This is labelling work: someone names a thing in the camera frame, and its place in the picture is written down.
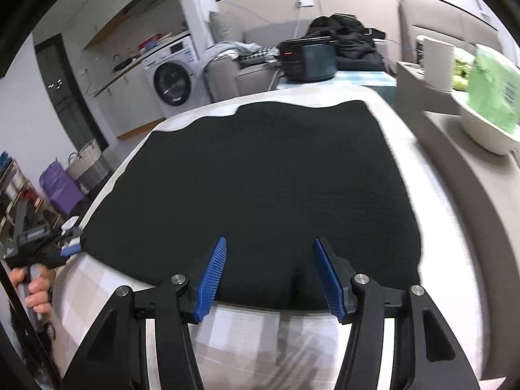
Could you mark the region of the person's left hand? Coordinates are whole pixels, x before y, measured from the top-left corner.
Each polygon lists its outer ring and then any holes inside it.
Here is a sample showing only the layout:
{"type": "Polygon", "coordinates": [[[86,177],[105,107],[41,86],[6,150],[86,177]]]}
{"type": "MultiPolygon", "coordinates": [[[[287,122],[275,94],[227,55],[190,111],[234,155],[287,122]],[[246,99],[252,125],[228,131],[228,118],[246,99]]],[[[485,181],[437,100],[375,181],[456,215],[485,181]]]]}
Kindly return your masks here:
{"type": "Polygon", "coordinates": [[[28,295],[24,297],[24,305],[29,313],[34,313],[36,319],[43,324],[48,321],[52,312],[52,303],[49,301],[49,291],[54,284],[56,273],[46,266],[38,265],[38,272],[31,274],[28,285],[28,295]]]}

